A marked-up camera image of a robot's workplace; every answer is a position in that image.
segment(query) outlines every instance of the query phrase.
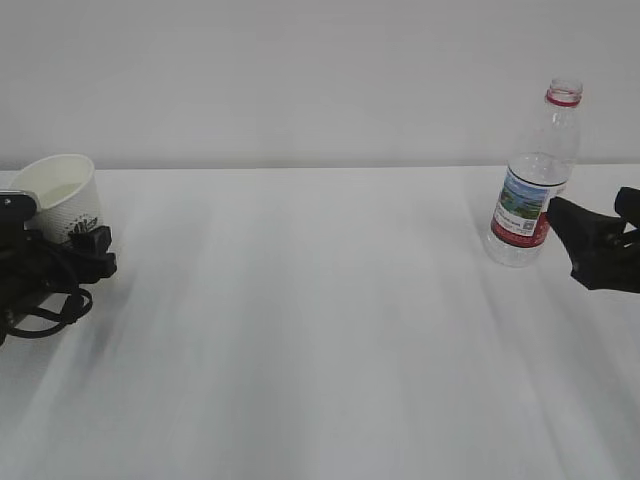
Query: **clear plastic bottle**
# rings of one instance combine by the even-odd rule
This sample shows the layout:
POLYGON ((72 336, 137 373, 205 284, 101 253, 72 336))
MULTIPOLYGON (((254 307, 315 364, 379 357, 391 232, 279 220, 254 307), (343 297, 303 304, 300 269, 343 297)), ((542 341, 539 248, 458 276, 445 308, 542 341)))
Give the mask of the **clear plastic bottle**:
POLYGON ((549 200, 564 190, 576 163, 580 146, 576 107, 581 99, 579 81, 554 79, 533 131, 509 162, 484 241, 496 262, 524 267, 540 254, 549 231, 549 200))

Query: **white tablecloth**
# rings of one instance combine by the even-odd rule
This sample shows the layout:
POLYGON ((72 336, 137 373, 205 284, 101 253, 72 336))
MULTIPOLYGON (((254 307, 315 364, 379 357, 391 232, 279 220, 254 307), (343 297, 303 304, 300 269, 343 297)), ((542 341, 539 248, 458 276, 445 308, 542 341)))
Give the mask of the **white tablecloth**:
POLYGON ((554 234, 493 264, 503 175, 98 172, 120 269, 0 348, 0 479, 637 480, 640 295, 585 290, 554 234))

